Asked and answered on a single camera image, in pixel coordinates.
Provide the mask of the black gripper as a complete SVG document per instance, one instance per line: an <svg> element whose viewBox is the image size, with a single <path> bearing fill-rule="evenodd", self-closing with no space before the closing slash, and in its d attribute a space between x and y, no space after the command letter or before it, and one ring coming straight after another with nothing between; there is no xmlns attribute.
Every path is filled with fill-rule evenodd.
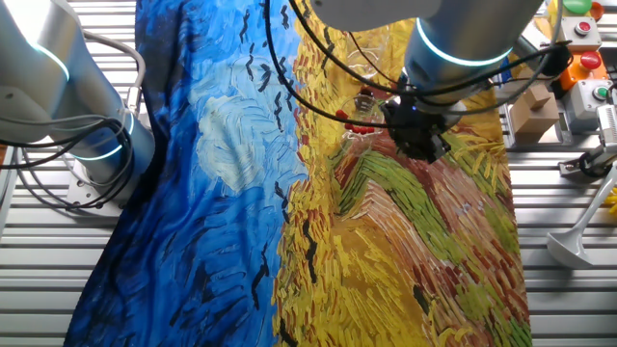
<svg viewBox="0 0 617 347"><path fill-rule="evenodd" d="M384 104L384 119L397 150L407 157L434 163L447 154L443 114L425 112L413 98L394 96Z"/></svg>

